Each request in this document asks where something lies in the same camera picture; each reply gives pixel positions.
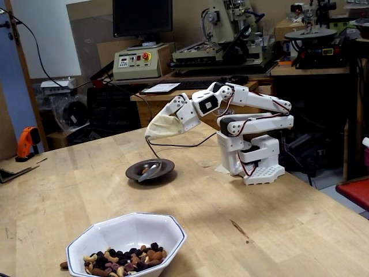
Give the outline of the taped white moving gripper finger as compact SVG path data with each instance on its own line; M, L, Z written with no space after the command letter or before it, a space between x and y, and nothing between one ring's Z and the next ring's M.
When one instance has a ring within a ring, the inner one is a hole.
M152 120L152 135L156 139L172 137L182 133L182 124L177 117L157 115Z

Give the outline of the taped white fixed gripper finger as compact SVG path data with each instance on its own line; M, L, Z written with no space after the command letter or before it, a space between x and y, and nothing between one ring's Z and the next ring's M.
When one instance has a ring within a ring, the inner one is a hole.
M145 137L172 137L176 135L176 117L161 110L149 123Z

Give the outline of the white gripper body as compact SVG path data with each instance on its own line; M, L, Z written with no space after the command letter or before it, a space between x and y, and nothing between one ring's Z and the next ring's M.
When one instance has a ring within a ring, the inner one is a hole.
M191 130L201 123L193 101L185 93L175 96L169 102L168 113L177 117L183 130Z

